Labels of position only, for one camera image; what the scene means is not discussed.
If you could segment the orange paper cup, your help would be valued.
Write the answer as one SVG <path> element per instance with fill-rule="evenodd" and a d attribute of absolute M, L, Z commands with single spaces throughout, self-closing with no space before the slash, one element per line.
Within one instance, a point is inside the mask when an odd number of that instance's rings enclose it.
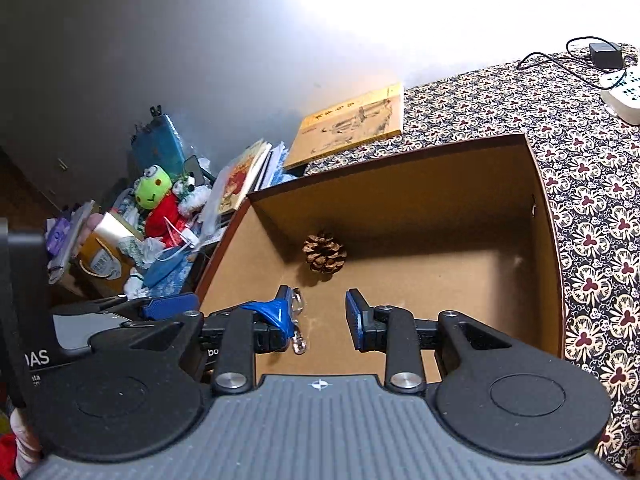
<path fill-rule="evenodd" d="M 104 297 L 121 294 L 134 260 L 119 248 L 125 242 L 142 240 L 119 214 L 90 214 L 80 229 L 76 262 L 81 272 Z"/>

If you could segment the blue face mask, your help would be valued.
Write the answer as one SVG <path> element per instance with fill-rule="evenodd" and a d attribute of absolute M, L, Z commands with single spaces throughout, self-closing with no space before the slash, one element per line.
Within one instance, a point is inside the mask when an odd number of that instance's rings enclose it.
<path fill-rule="evenodd" d="M 143 285 L 152 288 L 174 272 L 180 264 L 188 261 L 189 252 L 184 247 L 169 248 L 163 252 L 146 270 Z"/>

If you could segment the green frog plush toy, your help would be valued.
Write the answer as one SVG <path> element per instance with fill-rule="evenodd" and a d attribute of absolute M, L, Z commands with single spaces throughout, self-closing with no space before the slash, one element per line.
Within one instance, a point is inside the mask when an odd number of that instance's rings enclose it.
<path fill-rule="evenodd" d="M 171 178 L 161 166 L 152 165 L 143 170 L 134 184 L 134 200 L 146 213 L 144 235 L 147 238 L 157 238 L 166 248 L 184 244 L 181 232 L 186 227 L 186 218 L 179 214 Z"/>

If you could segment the brown pine cone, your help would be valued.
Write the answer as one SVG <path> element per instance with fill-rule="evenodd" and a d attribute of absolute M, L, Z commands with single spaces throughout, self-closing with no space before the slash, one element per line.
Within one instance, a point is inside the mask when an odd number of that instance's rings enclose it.
<path fill-rule="evenodd" d="M 321 274 L 334 274 L 343 269 L 347 252 L 343 244 L 328 233 L 309 234 L 302 252 L 309 269 Z"/>

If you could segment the brown cardboard box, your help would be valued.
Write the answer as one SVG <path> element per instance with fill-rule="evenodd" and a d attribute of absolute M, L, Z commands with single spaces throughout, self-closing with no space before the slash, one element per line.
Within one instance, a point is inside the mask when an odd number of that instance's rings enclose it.
<path fill-rule="evenodd" d="M 312 272 L 302 248 L 328 233 L 342 270 Z M 563 287 L 541 174 L 525 136 L 439 145 L 252 194 L 234 214 L 198 284 L 210 313 L 297 287 L 308 348 L 263 354 L 259 374 L 384 372 L 354 348 L 345 295 L 416 318 L 457 310 L 554 356 L 564 352 Z"/>

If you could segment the white panda plush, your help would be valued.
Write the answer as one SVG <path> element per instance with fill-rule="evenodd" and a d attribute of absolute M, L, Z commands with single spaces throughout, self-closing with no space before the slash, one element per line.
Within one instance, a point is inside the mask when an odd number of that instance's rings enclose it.
<path fill-rule="evenodd" d="M 193 174 L 183 174 L 172 185 L 181 217 L 191 218 L 206 205 L 212 189 L 206 184 L 197 185 Z"/>

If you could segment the blue water bottle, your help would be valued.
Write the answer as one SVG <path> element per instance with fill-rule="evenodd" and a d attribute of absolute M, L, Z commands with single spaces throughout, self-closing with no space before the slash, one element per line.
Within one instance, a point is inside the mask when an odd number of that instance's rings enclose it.
<path fill-rule="evenodd" d="M 186 155 L 178 131 L 160 105 L 150 107 L 151 120 L 134 126 L 131 149 L 140 170 L 160 166 L 171 179 L 183 174 Z"/>

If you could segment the red yellow book stack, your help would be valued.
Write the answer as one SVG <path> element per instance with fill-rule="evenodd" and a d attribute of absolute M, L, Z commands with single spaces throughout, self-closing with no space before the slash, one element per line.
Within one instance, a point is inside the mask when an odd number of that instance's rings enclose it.
<path fill-rule="evenodd" d="M 251 192 L 292 180 L 284 171 L 288 148 L 283 142 L 257 141 L 221 171 L 198 215 L 200 234 L 212 236 Z"/>

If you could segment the yellow illustrated book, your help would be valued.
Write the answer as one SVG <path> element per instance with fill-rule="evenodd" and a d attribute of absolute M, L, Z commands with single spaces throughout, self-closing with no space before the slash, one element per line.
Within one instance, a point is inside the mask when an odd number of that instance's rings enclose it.
<path fill-rule="evenodd" d="M 300 123 L 284 168 L 401 133 L 404 89 L 399 82 L 312 113 Z"/>

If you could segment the floral patterned tablecloth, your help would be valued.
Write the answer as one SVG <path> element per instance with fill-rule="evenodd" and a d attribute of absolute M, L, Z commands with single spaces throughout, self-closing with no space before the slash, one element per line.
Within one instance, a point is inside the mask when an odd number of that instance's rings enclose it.
<path fill-rule="evenodd" d="M 514 62 L 409 87 L 399 136 L 311 162 L 308 174 L 432 145 L 523 133 L 558 239 L 566 358 L 613 404 L 598 455 L 639 474 L 639 131 L 566 58 Z"/>

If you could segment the white power strip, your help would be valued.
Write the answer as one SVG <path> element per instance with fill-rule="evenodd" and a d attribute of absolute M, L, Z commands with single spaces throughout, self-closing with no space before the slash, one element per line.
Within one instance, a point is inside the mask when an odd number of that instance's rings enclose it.
<path fill-rule="evenodd" d="M 603 74 L 599 84 L 605 87 L 600 91 L 602 101 L 627 124 L 640 125 L 639 67 L 629 66 L 626 70 Z"/>

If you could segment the black power adapter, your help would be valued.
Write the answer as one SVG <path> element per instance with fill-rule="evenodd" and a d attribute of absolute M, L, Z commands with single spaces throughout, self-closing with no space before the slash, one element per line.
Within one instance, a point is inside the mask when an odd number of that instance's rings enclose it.
<path fill-rule="evenodd" d="M 618 44 L 598 41 L 589 45 L 592 65 L 598 70 L 621 70 L 624 67 L 622 49 Z"/>

